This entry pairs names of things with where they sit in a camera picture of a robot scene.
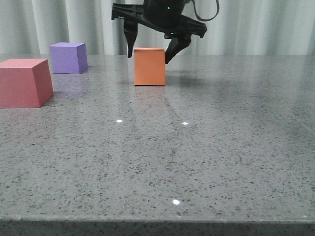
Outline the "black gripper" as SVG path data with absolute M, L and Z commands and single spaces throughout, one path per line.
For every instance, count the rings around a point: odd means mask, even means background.
M 206 25 L 184 16 L 183 8 L 182 0 L 145 0 L 142 4 L 114 3 L 111 19 L 124 20 L 127 57 L 132 57 L 139 24 L 162 32 L 165 39 L 171 40 L 165 52 L 166 64 L 190 45 L 192 35 L 203 38 L 207 31 Z

